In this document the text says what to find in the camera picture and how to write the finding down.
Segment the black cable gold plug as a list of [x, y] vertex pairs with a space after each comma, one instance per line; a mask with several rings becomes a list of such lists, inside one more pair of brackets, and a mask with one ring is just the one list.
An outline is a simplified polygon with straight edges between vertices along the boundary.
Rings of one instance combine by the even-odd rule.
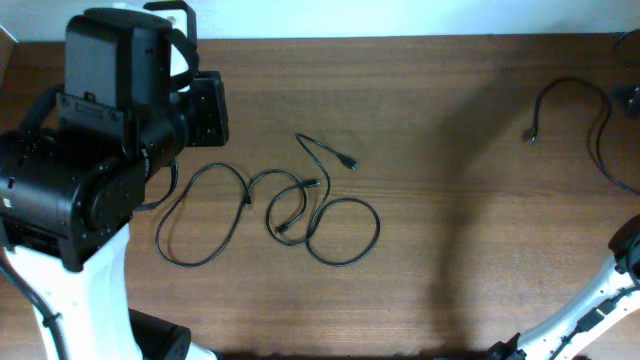
[[[196, 198], [191, 191], [197, 185], [197, 181], [214, 170], [227, 172], [236, 182], [236, 189], [239, 191], [237, 203], [234, 206], [225, 205], [220, 215], [215, 213], [213, 206], [205, 203], [209, 199], [206, 195], [202, 195], [194, 205], [188, 203], [190, 200]], [[180, 268], [196, 268], [212, 262], [220, 256], [230, 244], [240, 224], [243, 212], [252, 204], [252, 192], [254, 188], [260, 181], [268, 176], [282, 176], [291, 182], [289, 186], [274, 195], [267, 205], [264, 213], [264, 222], [268, 235], [283, 246], [295, 247], [308, 243], [313, 233], [316, 218], [319, 215], [318, 210], [315, 210], [311, 216], [310, 223], [302, 239], [289, 241], [284, 239], [283, 236], [292, 226], [296, 225], [305, 214], [309, 205], [309, 195], [307, 191], [320, 186], [322, 184], [321, 180], [317, 178], [301, 179], [288, 171], [280, 169], [264, 170], [258, 175], [247, 179], [233, 166], [219, 162], [207, 164], [196, 171], [187, 182], [184, 190], [175, 201], [167, 207], [166, 212], [159, 219], [154, 234], [154, 245], [159, 256], [165, 262]], [[272, 225], [271, 216], [276, 203], [294, 191], [300, 193], [301, 205], [284, 223], [277, 226]], [[194, 261], [180, 260], [175, 256], [172, 249], [172, 244], [180, 239], [176, 234], [178, 230], [186, 230], [188, 232], [186, 235], [188, 241], [213, 239], [215, 243], [211, 245], [209, 250], [201, 247], [199, 249], [200, 254]]]

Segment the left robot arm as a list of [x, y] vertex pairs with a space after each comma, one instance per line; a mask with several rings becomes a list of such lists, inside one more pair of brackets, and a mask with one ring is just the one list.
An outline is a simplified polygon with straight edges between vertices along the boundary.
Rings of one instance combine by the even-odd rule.
[[1, 137], [1, 271], [51, 359], [210, 359], [190, 330], [129, 307], [130, 221], [187, 147], [229, 138], [183, 1], [90, 8], [66, 27], [65, 76]]

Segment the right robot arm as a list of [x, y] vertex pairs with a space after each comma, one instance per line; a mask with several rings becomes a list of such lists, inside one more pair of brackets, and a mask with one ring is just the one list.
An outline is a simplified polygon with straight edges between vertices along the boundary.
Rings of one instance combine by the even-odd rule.
[[639, 309], [639, 217], [608, 244], [612, 254], [596, 276], [544, 322], [487, 354], [496, 360], [572, 359], [609, 328]]

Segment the black cable long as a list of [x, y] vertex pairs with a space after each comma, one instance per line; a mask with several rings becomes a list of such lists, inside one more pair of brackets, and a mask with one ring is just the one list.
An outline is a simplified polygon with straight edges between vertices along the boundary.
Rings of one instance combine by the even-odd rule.
[[[267, 234], [281, 246], [303, 248], [324, 266], [351, 267], [375, 249], [382, 231], [381, 217], [375, 207], [363, 199], [335, 196], [331, 174], [314, 150], [323, 150], [350, 171], [358, 170], [359, 162], [309, 135], [296, 133], [294, 138], [320, 176], [302, 179], [285, 170], [270, 169], [251, 181], [256, 185], [257, 181], [274, 175], [291, 182], [274, 194], [266, 206]], [[275, 223], [275, 209], [294, 193], [300, 197], [299, 206], [289, 218]]]

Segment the black cable short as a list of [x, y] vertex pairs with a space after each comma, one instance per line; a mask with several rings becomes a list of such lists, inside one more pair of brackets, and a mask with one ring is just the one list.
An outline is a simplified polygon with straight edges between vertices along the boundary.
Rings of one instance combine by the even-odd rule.
[[524, 143], [528, 143], [531, 146], [536, 144], [536, 140], [540, 131], [540, 113], [542, 108], [542, 102], [545, 96], [555, 87], [559, 86], [562, 83], [576, 83], [580, 86], [583, 86], [591, 91], [593, 91], [596, 96], [600, 99], [602, 104], [602, 110], [604, 112], [603, 115], [598, 115], [596, 119], [590, 125], [587, 135], [586, 135], [586, 148], [588, 155], [595, 165], [596, 169], [606, 178], [607, 181], [611, 182], [616, 187], [621, 190], [628, 192], [630, 194], [639, 195], [639, 189], [636, 187], [632, 187], [627, 183], [621, 181], [616, 176], [614, 176], [611, 171], [608, 169], [604, 156], [602, 154], [602, 136], [604, 131], [608, 127], [608, 124], [613, 115], [613, 103], [611, 97], [598, 85], [590, 82], [586, 79], [566, 76], [559, 77], [554, 80], [551, 80], [547, 83], [536, 95], [534, 100], [534, 108], [531, 125], [526, 128], [521, 135], [522, 141]]

